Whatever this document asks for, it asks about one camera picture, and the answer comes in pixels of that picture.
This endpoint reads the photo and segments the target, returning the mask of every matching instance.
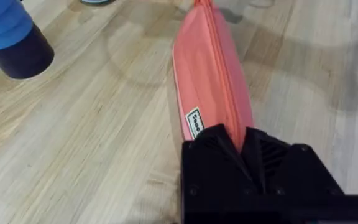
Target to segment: fabric label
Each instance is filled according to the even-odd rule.
[[[190,113],[186,115],[187,123],[190,128],[191,135],[193,139],[197,137],[197,135],[204,130],[203,120],[201,119],[200,110],[197,108],[192,109]]]

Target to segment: wood grain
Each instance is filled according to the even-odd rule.
[[[215,0],[256,126],[312,145],[358,194],[358,0]],[[0,72],[0,223],[180,222],[171,49],[190,0],[32,0],[56,51]]]

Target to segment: zipper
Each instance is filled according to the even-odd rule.
[[[219,34],[218,31],[216,29],[215,26],[215,18],[214,18],[214,14],[213,14],[213,3],[212,0],[195,0],[195,6],[201,4],[206,10],[205,10],[205,14],[206,14],[206,18],[207,18],[207,22],[208,22],[208,30],[209,30],[209,34],[211,36],[211,41],[212,41],[212,45],[213,45],[213,51],[214,51],[214,58],[216,61],[216,66],[218,67],[219,73],[222,74],[220,76],[220,81],[223,84],[223,88],[226,90],[224,91],[224,97],[226,99],[226,102],[229,105],[229,115],[232,117],[231,120],[231,124],[233,127],[233,131],[235,133],[234,136],[240,136],[240,129],[239,129],[239,124],[237,124],[235,121],[238,121],[238,112],[236,110],[236,106],[234,103],[234,98],[233,98],[233,94],[232,94],[232,88],[231,88],[231,83],[229,81],[229,71],[227,69],[227,65],[226,62],[224,60],[223,57],[223,50],[222,50],[222,46],[220,44],[220,39],[219,39]]]

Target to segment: table surface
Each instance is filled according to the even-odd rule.
[[[215,1],[256,126],[358,194],[358,0]],[[171,50],[191,1],[24,4],[56,57],[30,80],[0,72],[0,223],[179,222]]]

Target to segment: blue cup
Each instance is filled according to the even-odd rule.
[[[30,78],[52,62],[53,49],[18,0],[0,0],[0,68]]]

